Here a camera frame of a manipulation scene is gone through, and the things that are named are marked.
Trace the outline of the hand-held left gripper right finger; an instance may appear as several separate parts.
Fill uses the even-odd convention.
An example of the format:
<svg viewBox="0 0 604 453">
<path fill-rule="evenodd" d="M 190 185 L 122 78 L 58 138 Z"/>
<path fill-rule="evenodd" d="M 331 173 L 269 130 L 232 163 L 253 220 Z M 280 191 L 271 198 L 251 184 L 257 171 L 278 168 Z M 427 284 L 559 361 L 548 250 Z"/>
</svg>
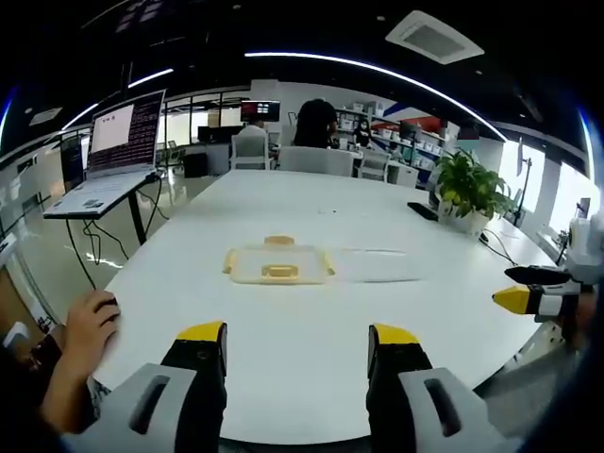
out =
<svg viewBox="0 0 604 453">
<path fill-rule="evenodd" d="M 407 330 L 372 324 L 368 330 L 365 405 L 374 452 L 515 452 L 486 403 L 449 370 L 432 366 Z"/>
</svg>

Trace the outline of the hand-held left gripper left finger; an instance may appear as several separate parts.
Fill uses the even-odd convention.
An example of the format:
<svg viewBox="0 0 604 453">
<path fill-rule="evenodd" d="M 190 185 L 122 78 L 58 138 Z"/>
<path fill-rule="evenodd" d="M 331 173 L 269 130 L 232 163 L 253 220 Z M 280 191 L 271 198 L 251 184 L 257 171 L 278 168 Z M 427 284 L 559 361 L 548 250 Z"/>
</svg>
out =
<svg viewBox="0 0 604 453">
<path fill-rule="evenodd" d="M 99 418 L 67 435 L 69 452 L 217 452 L 227 406 L 227 323 L 181 331 L 103 400 Z"/>
</svg>

